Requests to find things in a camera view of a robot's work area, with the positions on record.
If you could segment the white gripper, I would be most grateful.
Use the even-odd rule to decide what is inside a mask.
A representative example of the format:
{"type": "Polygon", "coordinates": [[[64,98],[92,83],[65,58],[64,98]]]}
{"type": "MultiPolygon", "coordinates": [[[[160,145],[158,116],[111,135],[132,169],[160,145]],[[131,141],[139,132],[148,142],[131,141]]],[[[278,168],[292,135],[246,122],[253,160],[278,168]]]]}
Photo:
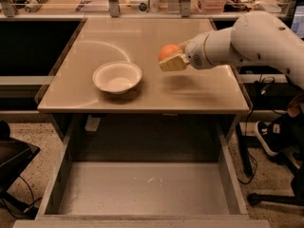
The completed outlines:
{"type": "Polygon", "coordinates": [[[185,52],[185,55],[179,53],[160,60],[161,70],[164,72],[181,71],[185,70],[189,64],[195,69],[215,67],[217,46],[214,34],[213,31],[204,32],[190,40],[179,43],[179,47],[185,52]]]}

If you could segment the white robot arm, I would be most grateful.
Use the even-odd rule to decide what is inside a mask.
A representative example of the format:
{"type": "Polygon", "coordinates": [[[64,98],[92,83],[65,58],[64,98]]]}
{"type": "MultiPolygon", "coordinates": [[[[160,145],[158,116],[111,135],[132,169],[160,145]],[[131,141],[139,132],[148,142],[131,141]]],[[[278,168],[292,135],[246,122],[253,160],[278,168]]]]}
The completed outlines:
{"type": "Polygon", "coordinates": [[[265,65],[304,88],[304,42],[266,11],[247,12],[229,28],[203,32],[179,45],[163,47],[159,65],[163,71],[265,65]]]}

